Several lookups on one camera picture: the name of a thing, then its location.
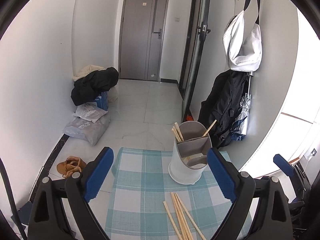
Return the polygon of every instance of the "wooden chopstick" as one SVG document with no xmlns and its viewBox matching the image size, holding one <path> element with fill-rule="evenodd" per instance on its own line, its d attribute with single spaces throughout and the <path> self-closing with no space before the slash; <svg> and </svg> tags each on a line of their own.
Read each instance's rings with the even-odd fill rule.
<svg viewBox="0 0 320 240">
<path fill-rule="evenodd" d="M 180 130 L 180 127 L 179 127 L 178 123 L 177 123 L 177 122 L 175 122 L 175 123 L 174 123 L 174 125 L 176 126 L 176 129 L 177 129 L 177 131 L 178 131 L 178 135 L 180 136 L 181 141 L 184 141 L 183 136 L 182 136 L 182 133 L 181 133 L 181 130 Z"/>
<path fill-rule="evenodd" d="M 181 217 L 180 217 L 179 211 L 178 211 L 179 207 L 178 207 L 178 204 L 177 204 L 176 197 L 175 197 L 173 192 L 170 192 L 170 194 L 171 194 L 172 202 L 173 202 L 173 205 L 174 205 L 174 209 L 175 209 L 176 214 L 177 214 L 177 218 L 178 218 L 178 222 L 179 222 L 179 226 L 180 226 L 180 230 L 181 230 L 181 233 L 182 233 L 183 240 L 188 240 L 188 238 L 186 236 L 186 233 L 184 231 L 184 227 L 183 227 L 183 224 L 182 224 L 182 221 L 181 221 Z"/>
<path fill-rule="evenodd" d="M 168 208 L 167 203 L 164 201 L 163 204 L 164 204 L 164 208 L 165 208 L 165 210 L 167 211 L 167 214 L 168 214 L 168 216 L 169 216 L 169 219 L 170 219 L 170 221 L 171 221 L 171 223 L 172 223 L 172 225 L 173 225 L 174 230 L 176 231 L 176 234 L 177 234 L 179 240 L 183 240 L 182 237 L 181 237 L 181 235 L 180 235 L 180 233 L 179 233 L 179 230 L 178 230 L 176 224 L 174 223 L 174 220 L 173 220 L 173 218 L 172 218 L 172 216 L 171 216 L 171 213 L 170 213 L 170 211 L 169 211 L 169 208 Z"/>
<path fill-rule="evenodd" d="M 188 223 L 187 223 L 187 221 L 186 221 L 186 217 L 184 216 L 183 210 L 182 210 L 182 208 L 181 208 L 180 201 L 179 201 L 179 199 L 178 199 L 178 195 L 177 195 L 177 193 L 175 193 L 174 195 L 175 195 L 176 200 L 177 200 L 177 204 L 178 204 L 178 207 L 179 207 L 179 210 L 180 210 L 180 213 L 181 213 L 183 222 L 184 222 L 184 227 L 185 227 L 185 230 L 186 230 L 188 239 L 189 239 L 189 240 L 193 240 L 193 237 L 192 237 L 192 234 L 191 234 L 189 225 L 188 225 Z"/>
<path fill-rule="evenodd" d="M 184 205 L 184 203 L 182 202 L 181 198 L 179 197 L 179 195 L 177 194 L 177 198 L 179 200 L 179 202 L 181 203 L 181 206 L 183 207 L 184 211 L 186 212 L 187 216 L 189 217 L 189 219 L 191 220 L 193 226 L 195 227 L 195 229 L 198 231 L 199 235 L 201 236 L 202 240 L 206 240 L 204 235 L 201 233 L 200 229 L 198 228 L 197 224 L 194 222 L 193 218 L 190 216 L 186 206 Z"/>
<path fill-rule="evenodd" d="M 214 126 L 214 124 L 216 123 L 217 120 L 214 120 L 213 123 L 210 125 L 210 127 L 207 129 L 207 131 L 205 131 L 205 133 L 203 134 L 203 136 L 206 136 L 207 133 L 211 130 L 212 126 Z"/>
<path fill-rule="evenodd" d="M 174 127 L 173 127 L 171 130 L 173 131 L 174 136 L 176 137 L 177 141 L 178 141 L 178 142 L 181 142 L 181 139 L 180 139 L 180 137 L 179 137 L 179 135 L 178 135 L 178 133 L 177 133 L 177 130 L 176 130 Z"/>
</svg>

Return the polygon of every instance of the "brown shoe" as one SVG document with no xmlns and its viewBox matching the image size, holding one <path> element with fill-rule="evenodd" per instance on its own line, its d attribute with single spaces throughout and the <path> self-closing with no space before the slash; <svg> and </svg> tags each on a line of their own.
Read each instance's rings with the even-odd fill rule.
<svg viewBox="0 0 320 240">
<path fill-rule="evenodd" d="M 69 156 L 63 163 L 57 165 L 57 171 L 66 179 L 74 172 L 82 172 L 87 164 L 79 157 Z"/>
</svg>

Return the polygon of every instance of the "cardboard box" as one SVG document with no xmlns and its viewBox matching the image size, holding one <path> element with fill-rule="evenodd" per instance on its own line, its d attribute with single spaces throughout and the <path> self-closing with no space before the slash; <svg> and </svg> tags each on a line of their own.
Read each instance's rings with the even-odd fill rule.
<svg viewBox="0 0 320 240">
<path fill-rule="evenodd" d="M 94 101 L 88 103 L 108 111 L 108 92 L 102 92 Z"/>
</svg>

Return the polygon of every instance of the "backpack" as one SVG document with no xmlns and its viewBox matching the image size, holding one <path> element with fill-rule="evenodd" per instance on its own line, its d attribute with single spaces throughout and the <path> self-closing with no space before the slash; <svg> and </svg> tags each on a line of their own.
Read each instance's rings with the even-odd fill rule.
<svg viewBox="0 0 320 240">
<path fill-rule="evenodd" d="M 240 100 L 248 89 L 248 80 L 246 72 L 227 70 L 216 77 L 210 95 L 201 102 L 198 122 L 208 129 L 217 120 L 209 131 L 213 147 L 229 145 L 230 129 L 240 113 Z"/>
</svg>

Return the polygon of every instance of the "checkered tablecloth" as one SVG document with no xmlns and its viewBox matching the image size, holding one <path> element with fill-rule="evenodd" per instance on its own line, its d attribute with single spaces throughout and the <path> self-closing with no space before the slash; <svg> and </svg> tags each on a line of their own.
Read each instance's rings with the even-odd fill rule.
<svg viewBox="0 0 320 240">
<path fill-rule="evenodd" d="M 230 161 L 227 152 L 221 152 Z M 178 226 L 170 192 L 177 192 L 200 231 L 211 239 L 231 207 L 210 168 L 194 185 L 176 183 L 169 175 L 172 152 L 121 148 L 112 173 L 115 176 L 109 202 L 105 232 L 112 240 L 178 239 L 165 211 L 163 201 Z M 186 217 L 194 240 L 201 237 Z M 239 238 L 251 225 L 248 214 Z"/>
</svg>

